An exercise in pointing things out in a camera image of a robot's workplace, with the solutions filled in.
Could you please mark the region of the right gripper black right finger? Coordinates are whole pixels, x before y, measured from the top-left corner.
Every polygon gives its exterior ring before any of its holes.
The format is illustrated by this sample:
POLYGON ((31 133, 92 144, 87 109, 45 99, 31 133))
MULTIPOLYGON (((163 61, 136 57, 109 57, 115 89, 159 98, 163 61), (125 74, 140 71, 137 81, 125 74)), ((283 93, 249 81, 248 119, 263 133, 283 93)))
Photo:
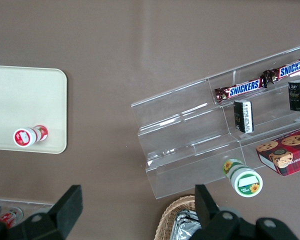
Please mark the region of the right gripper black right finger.
POLYGON ((195 186, 195 211, 201 225, 193 240, 297 240, 282 221, 262 217, 251 224, 230 210, 220 210, 204 184, 195 186))

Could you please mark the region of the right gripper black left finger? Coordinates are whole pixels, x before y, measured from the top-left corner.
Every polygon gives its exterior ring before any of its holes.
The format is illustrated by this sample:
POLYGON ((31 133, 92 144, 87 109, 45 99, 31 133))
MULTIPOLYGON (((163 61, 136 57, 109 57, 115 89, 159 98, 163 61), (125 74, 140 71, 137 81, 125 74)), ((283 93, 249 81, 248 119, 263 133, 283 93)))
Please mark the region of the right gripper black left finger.
POLYGON ((23 219, 13 207, 0 216, 0 240, 65 240, 83 212, 81 185, 72 185, 49 209, 23 219))

